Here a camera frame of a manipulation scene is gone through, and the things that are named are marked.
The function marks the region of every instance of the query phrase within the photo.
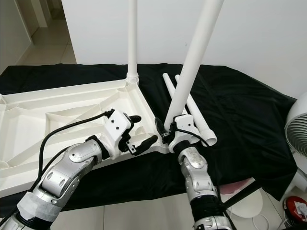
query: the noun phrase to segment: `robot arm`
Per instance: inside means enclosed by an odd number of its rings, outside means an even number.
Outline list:
[[[104,125],[100,138],[89,137],[84,143],[70,146],[62,159],[47,168],[32,192],[27,192],[17,204],[18,212],[4,226],[4,230],[48,230],[62,208],[86,175],[108,158],[116,159],[122,152],[139,155],[157,141],[152,136],[140,146],[129,142],[129,132],[139,116],[127,116],[113,110]]]
[[[174,117],[169,132],[158,119],[156,126],[163,142],[168,144],[170,152],[178,155],[195,221],[194,229],[232,230],[232,225],[228,217],[223,214],[224,209],[220,206],[218,194],[207,172],[207,161],[192,146],[201,139],[198,129],[194,126],[193,116]]]

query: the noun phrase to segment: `white pipe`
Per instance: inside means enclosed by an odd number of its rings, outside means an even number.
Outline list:
[[[128,72],[127,82],[139,81],[137,66],[138,1],[129,0],[128,5]]]
[[[180,75],[175,76],[175,79],[177,82],[179,82],[179,78],[180,78]],[[201,134],[201,137],[208,143],[209,146],[216,144],[217,137],[215,133],[209,128],[205,118],[203,118],[203,115],[201,114],[201,111],[196,105],[191,94],[189,94],[188,96],[187,106],[189,108],[190,113],[193,115],[194,122]]]
[[[182,113],[187,102],[188,95],[191,91],[197,71],[201,65],[201,60],[208,46],[223,1],[224,0],[204,1],[201,15],[180,74],[180,81],[176,87],[174,99],[172,100],[166,115],[164,122],[166,130],[169,130],[173,117]]]
[[[167,90],[169,92],[169,95],[171,96],[171,98],[173,98],[174,93],[175,93],[175,87],[167,73],[162,74],[162,76],[163,76],[165,85],[167,87]],[[183,112],[181,114],[188,114],[185,108],[183,108]]]

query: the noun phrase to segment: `white round base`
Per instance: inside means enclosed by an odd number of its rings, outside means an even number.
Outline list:
[[[231,197],[233,197],[236,193],[227,195],[221,194],[221,200],[225,202]],[[262,210],[262,206],[262,195],[261,192],[257,190],[249,196],[245,197],[244,199],[240,200],[238,203],[232,205],[230,208],[228,208],[228,210],[236,216],[242,218],[252,218],[259,215]]]

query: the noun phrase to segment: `black fabric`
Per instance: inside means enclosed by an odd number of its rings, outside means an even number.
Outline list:
[[[181,68],[179,64],[138,66],[139,87],[162,121],[171,101],[162,74],[167,72],[175,83],[174,76]],[[119,80],[126,73],[127,65],[11,66],[0,77],[0,93]],[[295,99],[234,69],[206,65],[200,67],[191,94],[218,137],[212,148],[198,146],[208,161],[213,183],[229,184],[254,177],[266,192],[281,199],[297,169],[283,129]],[[64,210],[184,192],[175,154],[153,152],[91,171]],[[1,198],[1,216],[22,196],[18,193]]]

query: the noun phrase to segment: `doorway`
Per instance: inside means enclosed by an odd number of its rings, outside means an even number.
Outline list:
[[[34,45],[23,64],[76,64],[61,0],[16,2]]]

